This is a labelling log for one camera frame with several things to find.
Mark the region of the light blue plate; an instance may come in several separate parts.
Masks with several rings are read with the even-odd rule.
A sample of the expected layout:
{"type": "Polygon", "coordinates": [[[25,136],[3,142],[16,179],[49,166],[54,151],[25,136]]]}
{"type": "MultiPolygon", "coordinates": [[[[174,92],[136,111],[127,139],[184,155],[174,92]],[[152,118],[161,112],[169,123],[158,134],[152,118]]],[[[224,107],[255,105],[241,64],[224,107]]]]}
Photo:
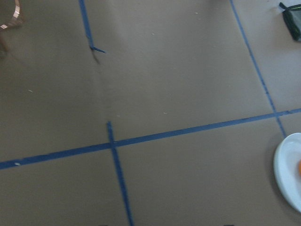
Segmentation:
{"type": "Polygon", "coordinates": [[[301,134],[290,134],[276,148],[273,170],[282,196],[297,212],[301,211],[301,177],[297,169],[300,160],[301,134]]]}

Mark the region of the orange fruit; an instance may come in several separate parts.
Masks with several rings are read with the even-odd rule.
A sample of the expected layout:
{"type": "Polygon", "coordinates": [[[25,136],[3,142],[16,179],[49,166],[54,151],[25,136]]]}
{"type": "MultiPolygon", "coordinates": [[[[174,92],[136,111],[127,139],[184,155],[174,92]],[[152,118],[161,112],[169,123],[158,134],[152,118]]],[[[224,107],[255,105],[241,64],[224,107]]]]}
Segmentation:
{"type": "Polygon", "coordinates": [[[298,162],[297,169],[299,176],[301,176],[301,160],[298,162]]]}

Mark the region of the black folded cloth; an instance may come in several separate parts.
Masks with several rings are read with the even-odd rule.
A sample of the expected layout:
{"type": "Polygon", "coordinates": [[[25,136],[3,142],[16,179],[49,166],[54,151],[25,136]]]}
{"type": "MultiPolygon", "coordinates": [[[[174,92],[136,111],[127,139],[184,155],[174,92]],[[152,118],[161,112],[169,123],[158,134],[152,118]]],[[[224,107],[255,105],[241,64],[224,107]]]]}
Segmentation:
{"type": "Polygon", "coordinates": [[[285,6],[280,2],[285,25],[294,41],[301,41],[301,5],[285,6]]]}

